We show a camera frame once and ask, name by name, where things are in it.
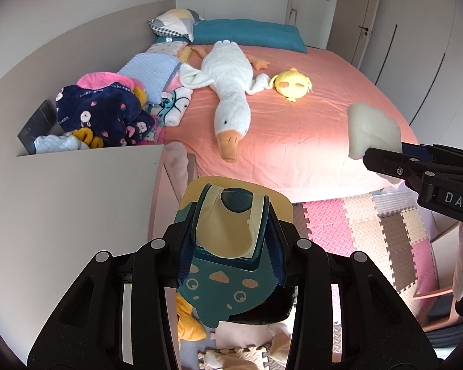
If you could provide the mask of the teal tape dispenser holder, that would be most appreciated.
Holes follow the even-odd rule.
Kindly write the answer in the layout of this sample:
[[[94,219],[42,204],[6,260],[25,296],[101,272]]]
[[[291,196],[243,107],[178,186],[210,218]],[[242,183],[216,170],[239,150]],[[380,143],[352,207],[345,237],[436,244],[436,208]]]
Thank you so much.
[[[295,289],[278,285],[264,240],[266,196],[279,219],[293,222],[289,199],[262,185],[210,176],[194,179],[183,194],[178,212],[197,203],[195,252],[177,291],[210,328],[279,323],[292,310]]]

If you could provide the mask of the pastel foam floor mat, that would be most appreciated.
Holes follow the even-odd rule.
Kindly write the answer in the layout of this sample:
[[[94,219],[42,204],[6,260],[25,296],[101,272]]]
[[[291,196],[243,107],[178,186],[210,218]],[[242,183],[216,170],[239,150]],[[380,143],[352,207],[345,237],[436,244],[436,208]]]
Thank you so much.
[[[388,278],[418,322],[425,326],[434,300],[426,293],[437,289],[432,245],[416,203],[408,192],[358,195],[341,199],[297,203],[293,220],[299,234],[330,253],[347,257],[365,252]],[[186,323],[183,354],[196,346],[197,358],[186,359],[189,368],[217,360],[219,353],[248,351],[273,354],[293,331],[288,317],[270,325],[221,323],[207,330]]]

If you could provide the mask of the yellow star plush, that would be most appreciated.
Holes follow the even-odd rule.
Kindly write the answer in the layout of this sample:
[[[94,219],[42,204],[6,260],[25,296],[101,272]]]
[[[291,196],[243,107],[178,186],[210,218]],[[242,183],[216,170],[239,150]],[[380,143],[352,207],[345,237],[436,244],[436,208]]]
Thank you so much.
[[[192,316],[193,307],[176,293],[176,316],[178,341],[198,342],[206,339],[203,325]]]

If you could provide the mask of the pink bed sheet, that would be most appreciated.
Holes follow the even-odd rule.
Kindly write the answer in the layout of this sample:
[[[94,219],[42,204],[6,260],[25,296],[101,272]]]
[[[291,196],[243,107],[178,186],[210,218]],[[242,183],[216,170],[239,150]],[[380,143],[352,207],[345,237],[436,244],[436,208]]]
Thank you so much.
[[[410,125],[364,74],[338,55],[317,48],[307,53],[245,46],[247,54],[268,61],[267,74],[297,68],[313,89],[292,103],[275,90],[248,97],[252,121],[240,141],[237,160],[221,159],[215,134],[216,94],[196,90],[181,123],[165,130],[165,142],[181,142],[196,158],[200,176],[223,176],[274,189],[291,202],[362,195],[389,186],[349,158],[346,110],[356,103],[381,109],[398,123],[402,140],[415,144]]]

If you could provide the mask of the pink fluffy cloth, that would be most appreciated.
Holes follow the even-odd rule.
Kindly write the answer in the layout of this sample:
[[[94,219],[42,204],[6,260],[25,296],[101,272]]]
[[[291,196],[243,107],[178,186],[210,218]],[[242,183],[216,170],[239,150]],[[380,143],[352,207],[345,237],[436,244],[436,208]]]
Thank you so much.
[[[181,142],[174,141],[165,146],[165,152],[175,178],[175,188],[180,195],[183,195],[185,194],[189,179],[189,159],[186,148]]]

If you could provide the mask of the yellow chick plush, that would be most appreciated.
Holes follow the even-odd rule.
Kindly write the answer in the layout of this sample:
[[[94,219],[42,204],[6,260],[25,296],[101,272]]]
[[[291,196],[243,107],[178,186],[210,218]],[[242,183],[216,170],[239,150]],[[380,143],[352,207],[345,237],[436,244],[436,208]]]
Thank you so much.
[[[269,82],[269,88],[275,89],[290,102],[303,98],[312,91],[311,80],[297,68],[290,68],[275,75]]]

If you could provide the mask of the white cartoon print cloth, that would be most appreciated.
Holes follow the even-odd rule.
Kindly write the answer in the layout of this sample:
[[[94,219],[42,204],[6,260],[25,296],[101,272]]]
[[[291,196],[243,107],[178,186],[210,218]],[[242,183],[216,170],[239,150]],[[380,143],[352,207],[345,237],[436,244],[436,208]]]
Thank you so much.
[[[161,102],[151,109],[151,114],[164,126],[176,127],[190,105],[192,94],[193,91],[185,87],[163,92]]]

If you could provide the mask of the navy bunny print blanket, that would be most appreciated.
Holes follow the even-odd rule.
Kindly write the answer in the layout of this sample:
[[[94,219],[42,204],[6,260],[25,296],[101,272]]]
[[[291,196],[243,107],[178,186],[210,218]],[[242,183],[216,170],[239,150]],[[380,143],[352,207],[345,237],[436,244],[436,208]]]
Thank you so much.
[[[99,89],[62,88],[56,96],[56,117],[64,131],[88,128],[105,147],[136,145],[155,127],[140,100],[120,83]]]

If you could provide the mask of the white goose plush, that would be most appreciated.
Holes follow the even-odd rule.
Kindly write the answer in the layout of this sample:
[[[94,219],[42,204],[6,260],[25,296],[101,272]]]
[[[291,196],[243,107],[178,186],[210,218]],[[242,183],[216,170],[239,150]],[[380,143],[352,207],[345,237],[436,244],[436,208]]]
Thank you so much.
[[[183,64],[180,82],[189,89],[210,87],[218,97],[214,133],[221,159],[235,162],[240,141],[249,131],[252,111],[248,95],[269,88],[271,78],[264,73],[269,62],[246,54],[235,42],[216,42],[211,50],[193,46],[201,59],[201,68]]]

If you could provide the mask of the pale blue baby garment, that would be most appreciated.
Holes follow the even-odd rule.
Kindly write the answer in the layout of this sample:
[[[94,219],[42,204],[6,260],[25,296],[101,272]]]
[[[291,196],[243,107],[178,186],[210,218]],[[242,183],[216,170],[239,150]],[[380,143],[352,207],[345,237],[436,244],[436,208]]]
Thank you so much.
[[[34,140],[34,147],[36,154],[89,149],[88,145],[73,135],[57,136],[54,134],[38,136]]]

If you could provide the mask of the teal long pillow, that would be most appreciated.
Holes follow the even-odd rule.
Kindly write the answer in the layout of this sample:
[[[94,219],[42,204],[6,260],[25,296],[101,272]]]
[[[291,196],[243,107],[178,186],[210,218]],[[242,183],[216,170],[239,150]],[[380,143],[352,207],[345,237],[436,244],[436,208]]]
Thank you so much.
[[[293,25],[268,23],[251,19],[204,20],[193,28],[192,44],[214,44],[216,41],[230,40],[239,45],[286,49],[307,53],[307,48],[298,29]],[[189,39],[171,36],[174,41]]]

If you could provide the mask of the light blue knitted blanket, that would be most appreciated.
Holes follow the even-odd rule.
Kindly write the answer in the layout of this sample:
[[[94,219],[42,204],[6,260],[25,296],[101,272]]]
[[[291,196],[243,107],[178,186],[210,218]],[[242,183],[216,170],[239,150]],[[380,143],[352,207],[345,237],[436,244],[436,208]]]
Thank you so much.
[[[180,60],[169,54],[140,53],[124,65],[119,74],[137,79],[143,86],[148,103],[158,105],[168,83],[181,66]]]

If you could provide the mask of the pink fleece blanket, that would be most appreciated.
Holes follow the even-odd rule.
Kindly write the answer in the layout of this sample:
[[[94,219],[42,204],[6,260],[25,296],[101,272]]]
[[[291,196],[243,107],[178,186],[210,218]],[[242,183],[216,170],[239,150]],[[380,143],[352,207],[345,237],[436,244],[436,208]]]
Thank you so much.
[[[112,72],[93,72],[84,74],[77,81],[77,86],[88,89],[99,89],[113,83],[119,83],[130,90],[133,90],[135,87],[144,90],[144,86],[137,79]]]

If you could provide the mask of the patterned checked pillow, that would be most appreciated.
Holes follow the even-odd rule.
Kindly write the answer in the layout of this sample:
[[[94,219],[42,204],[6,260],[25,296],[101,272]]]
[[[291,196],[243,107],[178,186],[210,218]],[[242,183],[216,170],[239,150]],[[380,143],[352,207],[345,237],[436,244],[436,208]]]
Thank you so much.
[[[149,28],[164,39],[183,38],[194,41],[194,28],[203,18],[190,9],[171,9],[156,18],[149,19]]]

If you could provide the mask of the black wall switch panel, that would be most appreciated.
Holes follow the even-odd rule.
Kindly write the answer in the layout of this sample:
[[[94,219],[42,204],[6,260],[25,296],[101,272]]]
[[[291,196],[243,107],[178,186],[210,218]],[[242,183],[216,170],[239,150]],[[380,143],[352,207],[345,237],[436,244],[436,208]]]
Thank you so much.
[[[55,105],[49,100],[44,100],[32,116],[27,119],[26,124],[17,135],[17,139],[27,154],[35,154],[35,139],[49,134],[61,135],[63,130],[57,122]]]

